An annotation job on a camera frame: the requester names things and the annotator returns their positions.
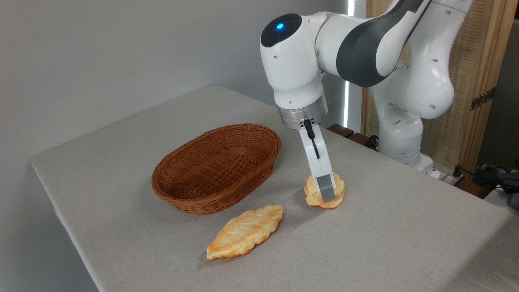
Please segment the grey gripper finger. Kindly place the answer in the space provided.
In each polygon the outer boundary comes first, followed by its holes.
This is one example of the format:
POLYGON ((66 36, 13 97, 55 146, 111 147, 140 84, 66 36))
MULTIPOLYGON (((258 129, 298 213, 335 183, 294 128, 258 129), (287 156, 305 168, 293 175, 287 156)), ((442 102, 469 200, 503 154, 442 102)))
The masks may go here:
POLYGON ((335 179, 333 173, 316 178, 317 188, 322 196, 323 202, 335 201, 335 179))

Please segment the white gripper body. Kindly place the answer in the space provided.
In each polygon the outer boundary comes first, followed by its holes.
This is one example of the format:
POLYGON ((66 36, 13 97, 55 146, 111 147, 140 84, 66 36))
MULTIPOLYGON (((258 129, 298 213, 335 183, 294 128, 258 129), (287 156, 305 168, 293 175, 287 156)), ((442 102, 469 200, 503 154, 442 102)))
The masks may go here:
POLYGON ((314 177, 322 177, 331 174, 332 167, 319 125, 313 125, 313 132, 315 137, 311 140, 308 137, 306 128, 299 130, 310 172, 314 177))

